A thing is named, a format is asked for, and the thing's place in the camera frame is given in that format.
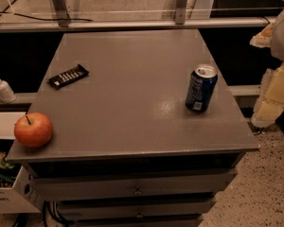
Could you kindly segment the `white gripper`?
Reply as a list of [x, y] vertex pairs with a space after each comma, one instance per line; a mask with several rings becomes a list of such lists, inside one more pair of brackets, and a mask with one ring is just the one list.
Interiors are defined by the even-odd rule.
[[[271, 47], [273, 57], [284, 61], [284, 9], [274, 24], [264, 27], [250, 40], [258, 48]], [[251, 122], [255, 127], [267, 128], [284, 112], [284, 62], [280, 67], [267, 69], [260, 84]]]

